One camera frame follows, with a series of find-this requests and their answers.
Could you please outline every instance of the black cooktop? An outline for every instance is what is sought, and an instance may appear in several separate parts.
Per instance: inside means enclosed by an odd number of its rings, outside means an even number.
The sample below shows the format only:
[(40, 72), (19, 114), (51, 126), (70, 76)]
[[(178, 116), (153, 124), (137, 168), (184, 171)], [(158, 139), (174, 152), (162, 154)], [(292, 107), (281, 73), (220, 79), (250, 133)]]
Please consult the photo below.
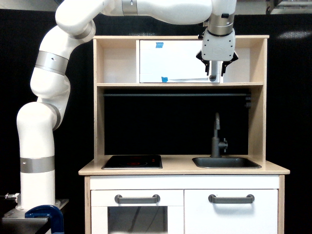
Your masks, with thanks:
[(162, 169), (160, 155), (114, 155), (102, 169)]

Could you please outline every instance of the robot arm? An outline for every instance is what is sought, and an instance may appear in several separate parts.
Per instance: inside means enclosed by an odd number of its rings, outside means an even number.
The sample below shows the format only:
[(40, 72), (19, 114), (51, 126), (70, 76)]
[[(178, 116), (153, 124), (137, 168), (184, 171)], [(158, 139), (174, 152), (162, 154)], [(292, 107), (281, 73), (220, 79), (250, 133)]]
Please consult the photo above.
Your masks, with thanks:
[[(23, 106), (17, 117), (20, 209), (55, 203), (53, 130), (62, 122), (70, 93), (70, 83), (65, 76), (67, 62), (77, 46), (95, 35), (92, 19), (98, 13), (151, 16), (171, 24), (198, 24), (209, 18), (202, 58), (226, 61), (228, 58), (219, 55), (228, 57), (234, 52), (235, 4), (236, 0), (65, 0), (56, 11), (58, 25), (47, 33), (40, 45), (32, 74), (31, 89), (38, 100)], [(229, 38), (230, 50), (226, 42)], [(214, 44), (207, 46), (205, 40)], [(226, 45), (224, 51), (216, 50), (223, 44)]]

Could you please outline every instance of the gray faucet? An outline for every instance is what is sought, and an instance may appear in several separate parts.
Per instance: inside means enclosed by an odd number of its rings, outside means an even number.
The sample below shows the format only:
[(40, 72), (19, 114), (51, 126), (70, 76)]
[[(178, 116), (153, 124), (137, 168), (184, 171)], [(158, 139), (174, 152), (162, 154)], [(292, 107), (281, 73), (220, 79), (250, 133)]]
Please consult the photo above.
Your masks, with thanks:
[(226, 152), (228, 148), (228, 142), (224, 139), (224, 141), (220, 142), (220, 138), (218, 137), (218, 130), (220, 130), (220, 116), (217, 112), (215, 114), (214, 120), (214, 137), (212, 139), (212, 147), (211, 147), (211, 155), (210, 157), (221, 157), (220, 149), (223, 149)]

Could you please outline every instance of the wooden cabinet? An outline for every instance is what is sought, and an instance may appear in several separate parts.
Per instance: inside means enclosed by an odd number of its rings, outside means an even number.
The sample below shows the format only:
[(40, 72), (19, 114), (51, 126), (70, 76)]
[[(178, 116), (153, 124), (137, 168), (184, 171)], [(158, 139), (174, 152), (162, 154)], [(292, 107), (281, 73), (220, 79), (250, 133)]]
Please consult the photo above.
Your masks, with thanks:
[[(139, 83), (140, 40), (198, 40), (195, 36), (95, 36), (94, 37), (94, 160), (79, 174), (85, 177), (85, 227), (87, 234), (119, 232), (108, 227), (110, 207), (121, 205), (116, 195), (161, 197), (167, 207), (167, 233), (284, 233), (284, 175), (289, 170), (266, 161), (266, 90), (268, 36), (236, 36), (240, 59), (228, 68), (222, 83)], [(109, 90), (248, 89), (248, 158), (261, 169), (203, 169), (196, 156), (162, 156), (163, 169), (102, 170), (110, 156), (104, 151), (104, 94)], [(252, 204), (212, 204), (216, 197), (246, 197)]]
[(103, 95), (108, 90), (248, 89), (251, 93), (248, 154), (242, 157), (265, 162), (267, 39), (268, 36), (236, 36), (235, 50), (240, 59), (228, 67), (223, 83), (139, 83), (140, 40), (198, 40), (197, 37), (95, 36), (95, 161), (105, 158)]

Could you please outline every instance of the gray handle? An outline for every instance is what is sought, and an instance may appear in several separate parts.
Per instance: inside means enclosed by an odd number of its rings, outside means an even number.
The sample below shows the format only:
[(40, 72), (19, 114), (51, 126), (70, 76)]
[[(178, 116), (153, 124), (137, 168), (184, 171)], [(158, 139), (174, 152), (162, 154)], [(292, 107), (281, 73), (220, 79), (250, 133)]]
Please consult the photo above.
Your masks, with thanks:
[(118, 204), (156, 204), (160, 201), (160, 196), (155, 194), (153, 197), (122, 197), (115, 196), (115, 202)]
[(254, 195), (249, 194), (247, 197), (216, 197), (211, 194), (208, 200), (214, 204), (251, 204), (254, 201)]

